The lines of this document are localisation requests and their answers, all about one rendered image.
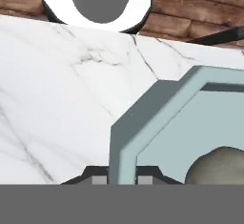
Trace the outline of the pale blue octagonal plate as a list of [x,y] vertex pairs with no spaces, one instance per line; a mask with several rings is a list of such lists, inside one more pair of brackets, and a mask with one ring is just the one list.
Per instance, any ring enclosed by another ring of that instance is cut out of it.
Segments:
[[137,166],[182,181],[221,146],[244,151],[244,71],[194,66],[178,81],[156,81],[112,125],[109,181],[133,184]]

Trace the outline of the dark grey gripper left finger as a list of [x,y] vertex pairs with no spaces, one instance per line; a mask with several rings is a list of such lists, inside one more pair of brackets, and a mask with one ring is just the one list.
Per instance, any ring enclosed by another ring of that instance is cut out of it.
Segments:
[[63,182],[63,185],[107,185],[108,173],[108,166],[87,166],[81,175],[78,175],[77,177]]

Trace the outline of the white round base with grey centre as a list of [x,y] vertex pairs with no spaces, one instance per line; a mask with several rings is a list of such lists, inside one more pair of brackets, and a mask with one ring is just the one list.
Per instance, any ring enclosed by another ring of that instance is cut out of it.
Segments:
[[105,31],[138,33],[152,10],[152,0],[42,0],[54,23]]

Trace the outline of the beige dumpling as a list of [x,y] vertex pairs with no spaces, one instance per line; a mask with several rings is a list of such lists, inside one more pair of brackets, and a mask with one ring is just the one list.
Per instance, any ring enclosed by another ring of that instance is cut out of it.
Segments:
[[185,176],[186,184],[244,185],[244,151],[219,147],[198,157]]

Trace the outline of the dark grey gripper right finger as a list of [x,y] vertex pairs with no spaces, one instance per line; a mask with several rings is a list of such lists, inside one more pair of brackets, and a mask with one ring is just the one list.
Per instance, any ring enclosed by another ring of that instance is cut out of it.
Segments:
[[164,175],[158,166],[138,166],[135,183],[137,185],[181,185],[181,182]]

